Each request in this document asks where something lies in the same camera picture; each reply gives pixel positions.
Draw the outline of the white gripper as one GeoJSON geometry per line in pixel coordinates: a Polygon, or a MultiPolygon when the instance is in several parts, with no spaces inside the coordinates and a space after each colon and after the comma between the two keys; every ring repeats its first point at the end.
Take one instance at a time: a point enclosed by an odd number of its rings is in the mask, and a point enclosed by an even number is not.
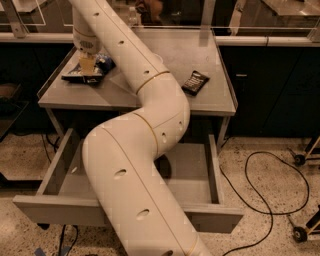
{"type": "Polygon", "coordinates": [[[94,34],[84,34],[73,29],[73,42],[76,48],[82,52],[79,56],[79,65],[83,74],[93,74],[96,63],[96,56],[102,46],[94,34]]]}

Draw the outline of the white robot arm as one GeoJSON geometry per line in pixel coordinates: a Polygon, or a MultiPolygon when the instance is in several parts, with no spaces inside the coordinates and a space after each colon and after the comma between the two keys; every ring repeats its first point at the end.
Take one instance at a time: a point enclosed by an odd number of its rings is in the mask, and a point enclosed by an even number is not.
{"type": "Polygon", "coordinates": [[[141,103],[95,127],[82,147],[89,182],[128,256],[212,256],[154,165],[189,124],[179,83],[107,0],[69,1],[141,103]]]}

